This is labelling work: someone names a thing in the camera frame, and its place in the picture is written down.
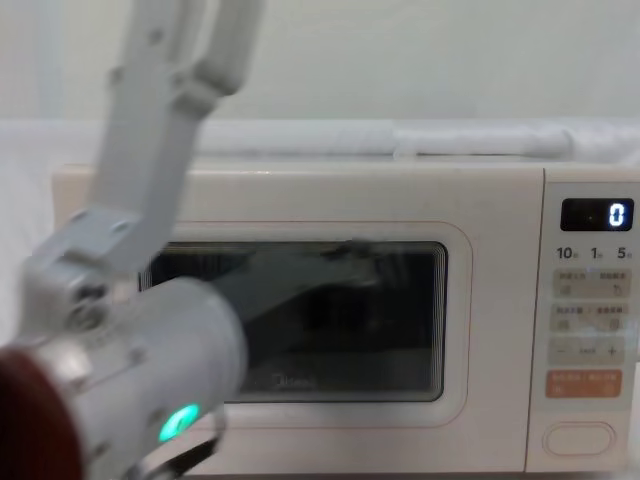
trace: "control panel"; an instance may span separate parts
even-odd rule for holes
[[[638,351],[640,184],[553,180],[543,205],[527,470],[571,471],[576,458],[607,469],[626,454]]]

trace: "green indicator light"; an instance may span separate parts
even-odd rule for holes
[[[200,407],[197,405],[187,405],[184,408],[181,408],[173,415],[169,417],[167,423],[164,424],[162,430],[160,430],[160,436],[158,440],[161,442],[167,442],[172,438],[177,437],[182,432],[184,432],[187,428],[189,428],[198,418],[198,414],[200,413]]]

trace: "button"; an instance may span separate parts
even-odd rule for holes
[[[622,365],[624,337],[556,337],[549,340],[550,365]]]
[[[627,298],[631,270],[560,268],[553,274],[553,292],[558,298]]]
[[[553,455],[600,455],[615,441],[616,435],[606,423],[558,423],[547,430],[544,449]]]
[[[617,332],[628,315],[626,303],[557,303],[551,308],[551,331]]]
[[[617,398],[622,370],[550,370],[547,398]]]

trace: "oval button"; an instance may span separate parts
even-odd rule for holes
[[[615,439],[606,423],[558,423],[544,438],[544,448],[554,455],[600,455]]]

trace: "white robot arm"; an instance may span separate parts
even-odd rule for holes
[[[275,251],[256,254],[216,289],[177,279],[112,304],[115,279],[137,274],[169,239],[199,124],[241,86],[263,7],[135,6],[87,207],[25,263],[21,332],[0,350],[2,478],[182,475],[212,442],[164,470],[137,465],[232,398],[249,362],[305,334],[262,314],[323,285],[375,281],[357,245],[295,261]]]

